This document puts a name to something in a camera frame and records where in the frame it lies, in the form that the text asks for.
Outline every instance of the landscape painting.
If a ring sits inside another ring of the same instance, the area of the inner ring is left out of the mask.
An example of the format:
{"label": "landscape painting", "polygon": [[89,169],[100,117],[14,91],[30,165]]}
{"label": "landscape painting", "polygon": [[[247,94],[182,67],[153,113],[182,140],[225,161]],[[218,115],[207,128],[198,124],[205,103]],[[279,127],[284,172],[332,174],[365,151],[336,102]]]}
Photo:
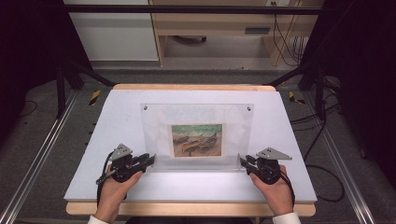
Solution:
{"label": "landscape painting", "polygon": [[222,124],[171,125],[175,158],[221,156],[223,128]]}

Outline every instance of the cabinet door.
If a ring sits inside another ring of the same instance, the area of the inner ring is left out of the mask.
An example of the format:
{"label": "cabinet door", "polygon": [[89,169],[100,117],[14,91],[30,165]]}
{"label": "cabinet door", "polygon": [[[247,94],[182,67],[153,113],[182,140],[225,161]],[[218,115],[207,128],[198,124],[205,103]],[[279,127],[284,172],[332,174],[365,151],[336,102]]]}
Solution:
{"label": "cabinet door", "polygon": [[[147,0],[64,0],[65,4],[147,5]],[[70,13],[91,61],[158,61],[151,16]]]}

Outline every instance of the hand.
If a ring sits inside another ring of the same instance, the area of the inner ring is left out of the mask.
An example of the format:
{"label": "hand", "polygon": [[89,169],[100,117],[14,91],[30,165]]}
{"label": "hand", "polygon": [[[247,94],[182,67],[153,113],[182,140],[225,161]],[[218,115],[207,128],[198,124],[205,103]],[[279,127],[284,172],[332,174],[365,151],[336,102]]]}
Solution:
{"label": "hand", "polygon": [[117,182],[112,177],[108,178],[103,185],[98,209],[94,216],[106,223],[113,223],[119,214],[120,204],[126,193],[137,183],[142,174],[143,172],[139,171],[123,183]]}
{"label": "hand", "polygon": [[[284,165],[280,165],[280,170],[286,173],[286,167]],[[273,185],[263,183],[253,173],[250,173],[250,178],[254,186],[262,192],[276,217],[293,212],[291,192],[289,186],[282,178],[279,178]]]}

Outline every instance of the wire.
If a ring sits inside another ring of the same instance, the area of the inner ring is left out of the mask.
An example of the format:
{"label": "wire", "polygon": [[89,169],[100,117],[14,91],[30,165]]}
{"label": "wire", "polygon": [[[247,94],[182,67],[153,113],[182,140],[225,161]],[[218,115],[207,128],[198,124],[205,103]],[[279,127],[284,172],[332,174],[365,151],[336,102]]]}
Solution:
{"label": "wire", "polygon": [[323,132],[324,130],[324,126],[326,125],[326,120],[323,121],[323,124],[319,130],[319,133],[317,134],[317,136],[315,137],[314,141],[312,142],[311,146],[309,147],[308,151],[305,153],[304,155],[304,161],[306,161],[306,159],[308,158],[309,153],[311,153],[312,148],[314,148],[315,143],[318,141],[320,134]]}
{"label": "wire", "polygon": [[[334,96],[334,94],[330,94],[330,95],[326,96],[325,101],[326,101],[329,97],[331,97],[331,96]],[[339,106],[340,106],[339,104],[331,105],[331,106],[329,106],[328,108],[326,108],[325,111],[326,111],[326,113],[332,113],[332,112],[333,112],[332,110],[333,110],[334,108],[339,109]],[[316,116],[316,114],[307,116],[307,117],[302,118],[302,119],[297,119],[297,122],[302,122],[303,120],[308,120],[308,119],[311,120],[311,119],[314,118],[315,116]],[[321,124],[319,124],[319,125],[321,125],[320,130],[319,130],[317,136],[315,137],[314,141],[312,142],[311,146],[309,147],[308,151],[305,153],[305,155],[304,155],[304,162],[306,162],[306,159],[308,158],[309,153],[312,151],[312,149],[314,148],[315,143],[318,141],[318,138],[320,137],[320,134],[323,132],[324,127],[325,127],[325,125],[326,125],[326,121],[327,121],[327,120],[325,119]],[[323,200],[323,201],[326,201],[326,202],[329,202],[329,203],[338,203],[338,202],[340,202],[341,200],[344,199],[344,197],[345,197],[345,187],[344,187],[343,182],[341,181],[341,179],[340,179],[337,175],[335,175],[334,173],[332,173],[330,170],[328,170],[328,169],[326,169],[326,168],[324,168],[324,167],[318,166],[318,165],[305,164],[305,167],[307,167],[307,168],[317,168],[317,169],[319,169],[319,170],[322,170],[322,171],[324,171],[324,172],[326,172],[326,173],[332,175],[332,176],[337,180],[337,182],[340,184],[340,186],[341,186],[341,195],[340,195],[338,198],[336,198],[336,199],[329,199],[329,198],[322,197],[322,196],[318,193],[317,197],[318,197],[319,199],[321,199],[321,200]]]}
{"label": "wire", "polygon": [[294,204],[296,201],[296,196],[294,195],[294,190],[293,190],[293,187],[291,186],[291,181],[290,181],[289,177],[282,171],[280,171],[280,178],[282,178],[283,181],[285,181],[285,183],[289,186],[290,194],[291,194],[291,205],[294,207]]}
{"label": "wire", "polygon": [[278,32],[280,33],[280,36],[281,36],[282,39],[283,39],[283,42],[285,43],[286,48],[288,49],[288,52],[289,52],[291,58],[292,58],[295,62],[297,62],[297,61],[293,58],[293,56],[291,55],[290,50],[289,50],[289,47],[288,47],[288,44],[286,43],[286,39],[283,38],[283,35],[282,35],[282,33],[280,32],[280,30],[279,30],[279,27],[278,27],[278,25],[277,25],[277,20],[276,20],[276,14],[275,14],[274,16],[275,16],[275,21],[274,21],[274,30],[273,30],[274,34],[273,34],[273,39],[274,39],[275,47],[276,47],[277,50],[279,51],[280,56],[282,57],[283,62],[284,62],[285,64],[287,64],[287,65],[289,65],[289,66],[297,66],[298,64],[290,64],[290,63],[287,63],[287,62],[286,62],[285,58],[283,57],[282,51],[280,50],[279,46],[278,46],[277,43],[276,43],[276,40],[275,40],[275,31],[276,31],[276,28],[277,28],[277,29],[278,29]]}
{"label": "wire", "polygon": [[323,124],[323,123],[320,123],[320,124],[317,124],[317,125],[315,125],[315,126],[312,126],[312,127],[310,127],[310,128],[304,128],[304,129],[294,129],[293,131],[294,131],[294,132],[308,131],[308,130],[312,130],[312,129],[314,129],[314,128],[316,128],[316,127],[318,127],[318,126],[322,125],[322,124]]}
{"label": "wire", "polygon": [[[107,158],[106,158],[105,165],[103,166],[103,171],[102,171],[101,177],[103,177],[103,176],[106,175],[107,163],[108,163],[108,161],[109,161],[109,159],[110,159],[110,157],[111,157],[112,154],[113,154],[113,152],[110,152],[110,153],[108,154]],[[103,185],[104,185],[104,184],[105,184],[105,181],[103,181],[102,183],[98,184],[98,189],[97,189],[97,191],[96,191],[96,205],[99,205],[100,196],[101,196],[101,194],[102,194],[102,188],[103,188]]]}
{"label": "wire", "polygon": [[35,105],[35,108],[33,108],[29,113],[24,114],[24,115],[20,115],[19,118],[23,118],[26,117],[30,114],[32,114],[36,109],[37,109],[37,103],[35,101],[25,101],[25,103],[33,103]]}
{"label": "wire", "polygon": [[328,170],[328,169],[326,169],[326,168],[323,168],[323,167],[321,167],[321,166],[317,166],[317,165],[306,165],[305,167],[307,167],[307,168],[317,168],[317,169],[319,169],[319,170],[322,170],[322,171],[328,173],[329,175],[332,175],[332,176],[338,181],[338,183],[339,183],[340,186],[341,186],[341,195],[340,195],[338,198],[336,198],[336,199],[328,199],[328,198],[325,198],[325,197],[320,196],[320,194],[317,195],[318,198],[320,198],[321,200],[324,200],[324,201],[326,201],[326,202],[329,202],[329,203],[338,203],[338,202],[340,202],[341,200],[343,200],[343,198],[345,197],[345,194],[346,194],[346,190],[345,190],[345,188],[344,188],[343,182],[341,181],[341,179],[340,179],[337,175],[333,174],[330,170]]}
{"label": "wire", "polygon": [[[300,38],[299,48],[297,50],[297,40]],[[303,58],[304,38],[302,36],[295,36],[293,41],[292,52],[293,56],[297,60],[297,64],[300,65]]]}

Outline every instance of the black cable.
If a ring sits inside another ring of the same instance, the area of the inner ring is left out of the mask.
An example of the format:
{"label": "black cable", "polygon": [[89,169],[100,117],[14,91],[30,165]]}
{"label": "black cable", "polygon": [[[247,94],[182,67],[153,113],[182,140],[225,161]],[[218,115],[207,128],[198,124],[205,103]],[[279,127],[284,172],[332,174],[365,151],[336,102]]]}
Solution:
{"label": "black cable", "polygon": [[[276,43],[276,40],[275,40],[275,31],[276,31],[276,28],[279,29],[279,27],[277,26],[276,14],[274,15],[274,17],[275,17],[275,21],[274,21],[273,39],[274,39],[275,47],[276,47],[277,50],[279,51],[279,54],[280,54],[280,56],[282,57],[283,62],[284,62],[285,64],[287,64],[287,65],[289,65],[289,66],[297,66],[298,64],[290,64],[290,63],[287,63],[287,62],[286,62],[285,58],[283,57],[282,51],[280,50],[279,46],[278,46],[277,43]],[[285,42],[286,48],[288,49],[291,58],[295,61],[295,59],[292,57],[292,55],[291,55],[291,53],[290,53],[288,44],[286,43],[286,40],[283,38],[282,33],[280,32],[280,30],[278,30],[278,32],[279,32],[280,35],[282,36],[282,39],[283,39],[283,41]]]}
{"label": "black cable", "polygon": [[308,130],[312,130],[312,129],[314,129],[314,128],[316,128],[316,127],[322,125],[322,124],[323,124],[323,123],[320,123],[320,124],[314,125],[314,126],[309,127],[309,128],[304,128],[304,129],[293,129],[293,131],[294,131],[294,132],[308,131]]}
{"label": "black cable", "polygon": [[345,197],[345,194],[346,194],[346,190],[345,190],[345,188],[344,188],[343,182],[341,181],[341,179],[340,179],[337,175],[333,174],[330,170],[328,170],[328,169],[326,169],[326,168],[323,168],[323,167],[321,167],[321,166],[317,166],[317,165],[306,165],[305,167],[307,167],[307,168],[310,168],[310,167],[311,167],[311,168],[317,168],[317,169],[319,169],[319,170],[322,170],[322,171],[328,173],[329,175],[332,175],[332,176],[338,181],[338,183],[339,183],[340,186],[341,186],[341,195],[340,195],[340,197],[338,197],[338,198],[336,198],[336,199],[328,199],[328,198],[325,198],[325,197],[320,196],[320,194],[319,194],[319,195],[317,195],[318,198],[320,198],[320,199],[323,200],[323,201],[329,202],[329,203],[338,203],[338,202],[340,202],[341,200],[343,200],[343,198]]}
{"label": "black cable", "polygon": [[25,102],[26,102],[26,103],[33,103],[33,104],[35,105],[35,108],[33,108],[32,111],[30,111],[30,112],[27,113],[27,114],[20,115],[19,118],[26,117],[26,116],[32,114],[32,113],[37,109],[37,103],[36,103],[35,101],[25,101]]}
{"label": "black cable", "polygon": [[[300,38],[299,48],[297,50],[297,40]],[[304,38],[302,36],[295,36],[293,40],[293,57],[297,60],[297,64],[300,65],[301,59],[303,58]]]}
{"label": "black cable", "polygon": [[[102,171],[101,177],[103,177],[103,176],[106,175],[107,163],[108,163],[108,161],[110,160],[110,157],[111,157],[112,154],[113,154],[113,152],[110,152],[110,153],[108,154],[107,158],[106,158],[105,165],[103,166],[103,171]],[[98,189],[97,189],[97,191],[96,191],[96,206],[99,205],[100,196],[101,196],[101,194],[102,194],[102,188],[103,188],[103,185],[104,185],[104,184],[105,184],[105,181],[103,181],[103,182],[101,182],[101,183],[98,184]]]}
{"label": "black cable", "polygon": [[289,186],[290,194],[291,194],[291,205],[294,207],[294,204],[295,204],[295,201],[296,201],[296,196],[294,195],[294,190],[293,190],[293,186],[291,185],[291,181],[290,181],[289,177],[285,173],[283,173],[282,171],[280,171],[280,175],[279,176]]}
{"label": "black cable", "polygon": [[[326,108],[325,111],[328,112],[329,110],[331,110],[331,109],[333,109],[333,108],[336,108],[337,106],[340,106],[340,104],[331,105],[331,106],[329,106],[328,108]],[[313,114],[313,115],[309,115],[309,116],[307,116],[307,117],[303,117],[303,118],[300,118],[300,119],[292,119],[292,120],[290,121],[290,124],[293,125],[293,124],[299,124],[299,123],[306,123],[306,122],[308,122],[308,121],[310,121],[310,120],[312,120],[312,119],[315,119],[316,115],[317,115],[317,114]]]}
{"label": "black cable", "polygon": [[320,134],[323,132],[324,130],[324,126],[326,125],[326,120],[323,121],[323,125],[321,126],[319,133],[317,134],[317,136],[315,137],[314,141],[312,142],[311,146],[309,147],[308,151],[305,153],[304,155],[304,161],[306,161],[306,158],[308,158],[309,153],[312,151],[312,148],[314,148],[315,143],[318,141]]}
{"label": "black cable", "polygon": [[[335,104],[335,105],[329,106],[328,108],[325,109],[325,111],[329,111],[329,110],[331,110],[331,109],[333,109],[333,108],[336,108],[337,106],[339,106],[339,104]],[[325,125],[326,125],[326,121],[327,121],[326,119],[323,121],[323,123],[322,123],[322,125],[321,125],[321,128],[320,128],[320,130],[319,130],[317,136],[315,137],[315,139],[314,139],[314,141],[312,142],[311,146],[309,147],[308,151],[305,153],[305,155],[304,155],[304,162],[306,162],[306,159],[307,159],[309,153],[312,151],[312,149],[313,149],[315,143],[318,141],[318,138],[320,137],[320,134],[321,134],[322,131],[324,130],[324,127],[325,127]],[[322,196],[320,196],[320,195],[317,195],[318,198],[320,198],[320,199],[323,200],[323,201],[329,202],[329,203],[338,203],[338,202],[340,202],[341,200],[343,200],[343,198],[345,197],[345,188],[344,188],[344,184],[342,183],[341,179],[340,179],[337,175],[333,174],[330,170],[328,170],[328,169],[326,169],[326,168],[324,168],[324,167],[321,167],[321,166],[317,166],[317,165],[308,165],[308,164],[306,164],[305,167],[307,167],[307,168],[309,168],[309,167],[311,167],[311,168],[317,168],[317,169],[319,169],[319,170],[322,170],[322,171],[324,171],[324,172],[326,172],[326,173],[332,175],[332,176],[338,181],[338,183],[339,183],[340,186],[341,186],[341,195],[340,195],[340,197],[338,197],[338,198],[336,198],[336,199],[329,199],[329,198],[325,198],[325,197],[322,197]]]}

